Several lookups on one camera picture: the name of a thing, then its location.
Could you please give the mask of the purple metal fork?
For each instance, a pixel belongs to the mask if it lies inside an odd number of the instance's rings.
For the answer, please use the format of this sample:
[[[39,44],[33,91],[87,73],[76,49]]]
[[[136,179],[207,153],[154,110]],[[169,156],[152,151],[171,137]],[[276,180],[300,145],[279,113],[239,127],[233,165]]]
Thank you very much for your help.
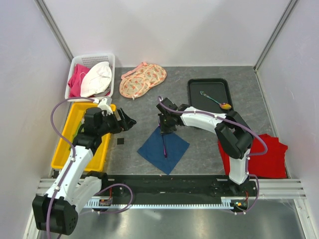
[[[161,138],[162,138],[162,144],[163,144],[163,154],[164,157],[167,158],[167,150],[166,150],[166,144],[165,144],[165,135],[161,134]]]

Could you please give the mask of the iridescent gold spoon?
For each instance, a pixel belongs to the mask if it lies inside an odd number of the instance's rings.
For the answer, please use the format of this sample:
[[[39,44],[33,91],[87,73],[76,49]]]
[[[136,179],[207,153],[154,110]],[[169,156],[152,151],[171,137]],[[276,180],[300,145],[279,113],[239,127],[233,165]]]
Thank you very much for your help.
[[[216,104],[219,105],[219,107],[223,110],[230,110],[232,109],[232,106],[228,103],[220,103],[217,100],[213,99],[211,96],[209,96],[208,94],[206,94],[204,91],[200,91],[200,94],[210,100],[212,100],[213,102],[215,102]]]

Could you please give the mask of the blue paper napkin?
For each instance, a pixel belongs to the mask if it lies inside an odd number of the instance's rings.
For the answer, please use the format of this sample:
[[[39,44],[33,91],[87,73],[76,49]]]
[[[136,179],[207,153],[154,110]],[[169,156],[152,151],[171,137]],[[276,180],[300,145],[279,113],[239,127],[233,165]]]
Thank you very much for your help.
[[[165,134],[167,158],[163,154],[160,127],[158,126],[137,153],[164,174],[169,175],[189,148],[189,143],[175,133]]]

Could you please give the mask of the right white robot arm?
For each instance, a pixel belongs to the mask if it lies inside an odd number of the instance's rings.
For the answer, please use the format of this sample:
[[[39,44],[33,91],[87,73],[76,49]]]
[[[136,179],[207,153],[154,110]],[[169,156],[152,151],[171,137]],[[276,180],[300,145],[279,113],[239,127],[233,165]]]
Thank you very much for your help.
[[[162,133],[172,133],[176,126],[189,126],[216,134],[223,151],[229,157],[228,190],[234,196],[246,191],[248,155],[253,136],[250,128],[235,111],[227,114],[210,113],[182,104],[179,107],[168,98],[159,98],[157,108]]]

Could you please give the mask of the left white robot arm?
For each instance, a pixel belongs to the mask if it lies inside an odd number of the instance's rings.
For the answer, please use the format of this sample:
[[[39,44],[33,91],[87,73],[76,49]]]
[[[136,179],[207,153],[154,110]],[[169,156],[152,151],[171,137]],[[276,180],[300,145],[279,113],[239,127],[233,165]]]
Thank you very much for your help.
[[[84,206],[95,196],[109,192],[107,175],[91,171],[79,184],[80,177],[92,160],[106,134],[117,134],[130,130],[137,122],[122,109],[116,113],[111,109],[93,107],[86,110],[84,122],[70,143],[71,151],[61,173],[42,196],[32,202],[36,227],[46,232],[70,235]]]

